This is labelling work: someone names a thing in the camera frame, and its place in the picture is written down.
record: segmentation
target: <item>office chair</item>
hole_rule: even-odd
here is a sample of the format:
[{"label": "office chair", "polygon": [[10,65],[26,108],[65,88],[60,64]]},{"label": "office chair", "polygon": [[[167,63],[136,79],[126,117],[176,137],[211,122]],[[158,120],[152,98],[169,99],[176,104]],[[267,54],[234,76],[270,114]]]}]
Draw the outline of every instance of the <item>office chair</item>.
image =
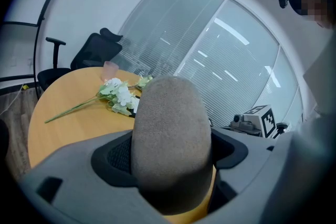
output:
[{"label": "office chair", "polygon": [[46,41],[54,43],[53,68],[41,71],[37,75],[40,87],[45,91],[55,80],[70,71],[85,67],[102,67],[105,61],[110,61],[122,49],[117,43],[122,36],[110,32],[107,28],[100,30],[100,35],[93,33],[89,36],[83,47],[74,57],[70,68],[57,68],[58,50],[65,42],[47,37]]}]

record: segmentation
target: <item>table top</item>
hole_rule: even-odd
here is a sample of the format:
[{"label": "table top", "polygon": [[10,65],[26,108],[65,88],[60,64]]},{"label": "table top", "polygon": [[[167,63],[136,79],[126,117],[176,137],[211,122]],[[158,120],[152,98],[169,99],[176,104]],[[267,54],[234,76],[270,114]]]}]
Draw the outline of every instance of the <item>table top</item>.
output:
[{"label": "table top", "polygon": [[[45,120],[72,108],[96,95],[102,85],[101,67],[89,67],[72,71],[56,80],[42,94],[31,117],[28,133],[28,155],[31,167],[62,146],[94,138],[108,133],[133,129],[134,118],[113,113],[101,101],[60,117],[49,123]],[[135,85],[139,76],[118,70],[116,77]],[[140,96],[138,90],[131,90]],[[206,216],[215,179],[202,203],[191,211],[174,216],[164,216],[172,223],[191,223]]]}]

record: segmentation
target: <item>green stem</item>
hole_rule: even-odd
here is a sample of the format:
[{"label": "green stem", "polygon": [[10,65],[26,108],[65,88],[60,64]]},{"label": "green stem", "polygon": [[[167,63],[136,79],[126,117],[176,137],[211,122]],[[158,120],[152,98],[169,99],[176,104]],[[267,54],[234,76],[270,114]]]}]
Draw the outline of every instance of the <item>green stem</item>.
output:
[{"label": "green stem", "polygon": [[97,98],[95,98],[95,99],[92,99],[92,100],[89,100],[89,101],[85,101],[85,102],[83,102],[83,103],[80,103],[80,104],[78,104],[77,106],[74,106],[74,107],[71,108],[71,109],[68,109],[68,110],[66,110],[66,111],[64,111],[64,112],[62,112],[62,113],[57,114],[56,116],[52,117],[51,119],[46,120],[44,123],[51,122],[51,121],[53,121],[53,120],[55,120],[55,119],[58,119],[58,118],[60,118],[60,117],[62,117],[62,116],[64,116],[64,115],[66,115],[66,114],[68,114],[68,113],[70,113],[70,112],[72,112],[72,111],[74,111],[74,110],[76,110],[76,109],[82,107],[82,106],[85,105],[85,104],[88,104],[88,103],[93,102],[93,101],[96,101],[96,100],[104,99],[104,98],[105,98],[105,97],[97,97]]}]

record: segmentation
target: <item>floor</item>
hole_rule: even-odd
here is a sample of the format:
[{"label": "floor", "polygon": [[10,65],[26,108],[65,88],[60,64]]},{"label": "floor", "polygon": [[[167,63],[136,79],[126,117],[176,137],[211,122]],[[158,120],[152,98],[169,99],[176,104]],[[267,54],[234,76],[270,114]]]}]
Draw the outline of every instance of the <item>floor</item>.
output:
[{"label": "floor", "polygon": [[[9,106],[17,94],[18,92],[13,92],[0,96],[0,113]],[[34,88],[22,90],[8,111],[0,116],[9,130],[6,163],[16,180],[30,170],[27,146],[28,128],[36,103]]]}]

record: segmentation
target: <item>white cable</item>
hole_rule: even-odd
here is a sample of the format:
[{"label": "white cable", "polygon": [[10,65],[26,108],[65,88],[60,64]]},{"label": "white cable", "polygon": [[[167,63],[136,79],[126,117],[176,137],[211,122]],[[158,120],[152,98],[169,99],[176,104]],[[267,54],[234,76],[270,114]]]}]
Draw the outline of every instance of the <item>white cable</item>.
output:
[{"label": "white cable", "polygon": [[23,85],[24,85],[24,84],[21,85],[21,88],[20,88],[19,92],[17,93],[16,97],[12,100],[12,102],[9,104],[9,106],[8,106],[3,112],[0,113],[0,116],[1,116],[4,112],[6,112],[6,111],[11,107],[11,105],[14,103],[14,101],[16,100],[16,98],[19,96],[19,94],[20,94],[20,92],[21,92],[21,90],[22,90]]}]

